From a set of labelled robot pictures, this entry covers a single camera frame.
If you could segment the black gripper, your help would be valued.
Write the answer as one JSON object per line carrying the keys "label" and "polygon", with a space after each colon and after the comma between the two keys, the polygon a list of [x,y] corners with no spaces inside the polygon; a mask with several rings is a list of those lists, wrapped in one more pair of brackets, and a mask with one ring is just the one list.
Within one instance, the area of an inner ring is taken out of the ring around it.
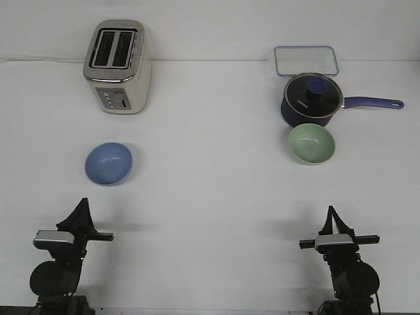
{"label": "black gripper", "polygon": [[95,230],[88,198],[83,198],[72,213],[62,222],[57,223],[56,227],[61,236],[66,236],[66,242],[59,245],[55,259],[65,263],[83,260],[87,254],[86,248],[89,241],[112,242],[114,240],[113,233]]}
{"label": "black gripper", "polygon": [[314,249],[315,251],[319,252],[320,254],[327,255],[329,254],[338,254],[342,255],[343,257],[346,256],[354,256],[355,253],[358,252],[360,245],[369,245],[369,244],[376,244],[380,241],[380,236],[378,235],[367,235],[367,236],[355,236],[355,232],[352,228],[347,226],[344,221],[340,218],[337,214],[335,208],[330,205],[327,210],[327,217],[325,220],[325,224],[323,228],[318,232],[319,236],[326,236],[333,234],[333,219],[335,221],[336,229],[339,234],[348,234],[352,237],[354,243],[348,245],[334,245],[321,248],[319,251],[315,250],[314,244],[315,239],[309,240],[300,240],[299,247],[301,249]]}

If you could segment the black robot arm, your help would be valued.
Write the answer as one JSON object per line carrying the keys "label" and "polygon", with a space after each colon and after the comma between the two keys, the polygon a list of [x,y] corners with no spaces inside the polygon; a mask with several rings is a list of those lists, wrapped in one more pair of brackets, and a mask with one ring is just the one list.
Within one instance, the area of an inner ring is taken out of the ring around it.
{"label": "black robot arm", "polygon": [[112,233],[98,232],[89,200],[82,198],[56,230],[38,230],[33,245],[48,251],[52,259],[31,273],[30,289],[38,296],[34,308],[40,314],[94,314],[87,297],[76,295],[89,241],[111,242]]}
{"label": "black robot arm", "polygon": [[301,249],[322,255],[331,275],[335,299],[324,301],[318,314],[372,314],[378,302],[380,279],[375,269],[361,259],[361,245],[379,243],[378,235],[357,236],[330,205],[323,228],[312,240],[301,240]]}

